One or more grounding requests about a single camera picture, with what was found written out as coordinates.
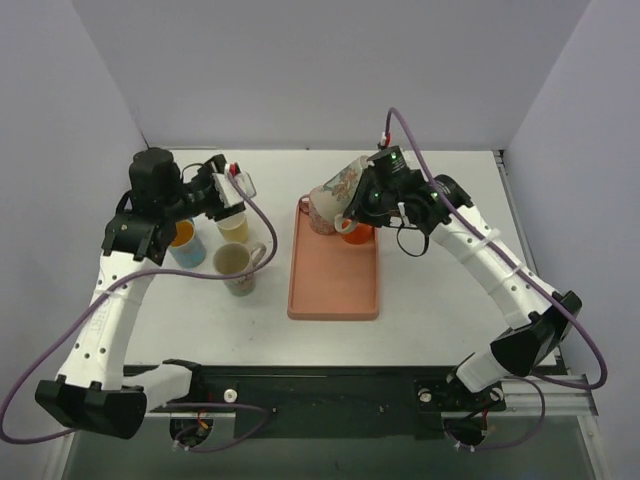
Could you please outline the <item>shell pattern teal mug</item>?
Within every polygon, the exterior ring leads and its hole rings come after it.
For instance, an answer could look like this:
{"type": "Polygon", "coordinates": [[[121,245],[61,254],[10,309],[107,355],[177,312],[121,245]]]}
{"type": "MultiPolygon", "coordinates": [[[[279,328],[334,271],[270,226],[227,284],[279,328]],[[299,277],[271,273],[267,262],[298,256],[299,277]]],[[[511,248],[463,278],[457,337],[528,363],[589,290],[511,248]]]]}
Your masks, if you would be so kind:
{"type": "Polygon", "coordinates": [[[255,275],[248,274],[248,271],[258,265],[266,251],[267,247],[260,242],[252,245],[227,243],[214,253],[213,268],[219,275],[234,275],[234,278],[223,281],[232,295],[246,296],[255,288],[255,275]]]}

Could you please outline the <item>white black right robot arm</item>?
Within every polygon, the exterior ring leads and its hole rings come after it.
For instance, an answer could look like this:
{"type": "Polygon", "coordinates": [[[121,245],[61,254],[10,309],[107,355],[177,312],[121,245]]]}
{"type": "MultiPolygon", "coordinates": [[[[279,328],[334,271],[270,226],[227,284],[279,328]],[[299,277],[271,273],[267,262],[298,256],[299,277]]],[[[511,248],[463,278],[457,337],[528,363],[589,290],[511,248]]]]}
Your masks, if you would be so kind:
{"type": "Polygon", "coordinates": [[[450,176],[440,174],[428,182],[422,172],[408,167],[397,146],[362,165],[345,217],[373,227],[388,227],[397,218],[419,230],[467,270],[508,326],[485,350],[454,369],[446,386],[449,402],[468,409],[503,378],[530,375],[566,338],[568,318],[580,312],[581,299],[572,291],[558,292],[528,269],[450,176]]]}

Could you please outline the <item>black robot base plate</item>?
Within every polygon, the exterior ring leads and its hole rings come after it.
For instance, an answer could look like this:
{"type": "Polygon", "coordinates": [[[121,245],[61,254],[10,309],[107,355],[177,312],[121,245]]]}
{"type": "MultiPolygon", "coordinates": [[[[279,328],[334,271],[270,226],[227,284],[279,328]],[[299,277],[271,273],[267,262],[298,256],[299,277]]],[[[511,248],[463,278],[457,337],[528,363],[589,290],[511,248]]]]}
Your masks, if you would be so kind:
{"type": "Polygon", "coordinates": [[[164,410],[173,434],[232,414],[237,438],[478,440],[484,412],[504,408],[501,384],[470,393],[441,367],[204,366],[195,393],[164,410]]]}

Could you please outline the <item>yellow ceramic mug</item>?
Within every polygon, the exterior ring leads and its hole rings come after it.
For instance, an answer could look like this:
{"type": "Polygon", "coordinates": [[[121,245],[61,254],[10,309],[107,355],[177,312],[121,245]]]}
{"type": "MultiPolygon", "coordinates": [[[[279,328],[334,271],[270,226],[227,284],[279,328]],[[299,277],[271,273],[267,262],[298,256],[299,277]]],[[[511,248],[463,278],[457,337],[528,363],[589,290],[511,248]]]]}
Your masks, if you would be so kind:
{"type": "Polygon", "coordinates": [[[217,221],[216,226],[227,242],[246,243],[249,240],[248,220],[245,212],[217,221]]]}

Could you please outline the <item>blue glazed mug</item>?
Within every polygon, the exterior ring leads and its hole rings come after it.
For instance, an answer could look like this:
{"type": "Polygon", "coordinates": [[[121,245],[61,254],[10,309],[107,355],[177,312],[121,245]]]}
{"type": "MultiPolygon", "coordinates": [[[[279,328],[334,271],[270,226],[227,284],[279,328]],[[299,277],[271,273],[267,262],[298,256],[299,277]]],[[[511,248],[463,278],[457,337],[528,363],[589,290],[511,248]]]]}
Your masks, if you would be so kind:
{"type": "Polygon", "coordinates": [[[206,248],[199,238],[192,219],[176,223],[176,236],[168,248],[176,263],[185,269],[193,269],[206,258],[206,248]]]}

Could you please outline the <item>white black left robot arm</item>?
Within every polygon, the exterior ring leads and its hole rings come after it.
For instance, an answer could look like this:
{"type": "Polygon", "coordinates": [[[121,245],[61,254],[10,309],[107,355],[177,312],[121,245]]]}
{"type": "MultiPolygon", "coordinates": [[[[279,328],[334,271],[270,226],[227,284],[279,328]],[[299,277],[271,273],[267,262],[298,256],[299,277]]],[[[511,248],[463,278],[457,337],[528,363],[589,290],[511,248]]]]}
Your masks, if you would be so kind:
{"type": "Polygon", "coordinates": [[[169,360],[125,378],[124,360],[144,296],[177,235],[177,222],[233,214],[242,200],[226,175],[236,171],[218,154],[184,181],[170,151],[153,147],[134,155],[130,188],[105,227],[91,304],[74,329],[78,337],[55,379],[42,380],[36,388],[36,403],[61,425],[129,439],[145,414],[166,402],[186,412],[203,405],[206,388],[192,378],[194,363],[169,360]]]}

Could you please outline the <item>cream dragon pattern mug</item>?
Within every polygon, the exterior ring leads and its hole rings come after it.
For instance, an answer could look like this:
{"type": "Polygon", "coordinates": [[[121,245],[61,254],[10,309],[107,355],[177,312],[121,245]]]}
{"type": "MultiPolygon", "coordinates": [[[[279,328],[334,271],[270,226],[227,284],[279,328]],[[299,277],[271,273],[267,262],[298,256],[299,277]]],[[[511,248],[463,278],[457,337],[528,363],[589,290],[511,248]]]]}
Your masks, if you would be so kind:
{"type": "Polygon", "coordinates": [[[337,215],[343,214],[353,199],[366,168],[367,157],[360,156],[325,183],[311,190],[310,203],[322,219],[333,222],[337,215]]]}

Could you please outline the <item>orange ceramic mug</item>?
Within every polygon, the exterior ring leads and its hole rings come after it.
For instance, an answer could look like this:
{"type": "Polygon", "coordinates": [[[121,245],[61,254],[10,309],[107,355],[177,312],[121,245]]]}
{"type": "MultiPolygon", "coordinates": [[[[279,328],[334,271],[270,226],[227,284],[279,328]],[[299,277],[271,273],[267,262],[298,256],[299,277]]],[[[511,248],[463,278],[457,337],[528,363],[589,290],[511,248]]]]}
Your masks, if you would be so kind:
{"type": "Polygon", "coordinates": [[[373,238],[374,228],[358,223],[355,220],[337,215],[334,219],[334,228],[341,238],[351,245],[363,245],[373,238]]]}

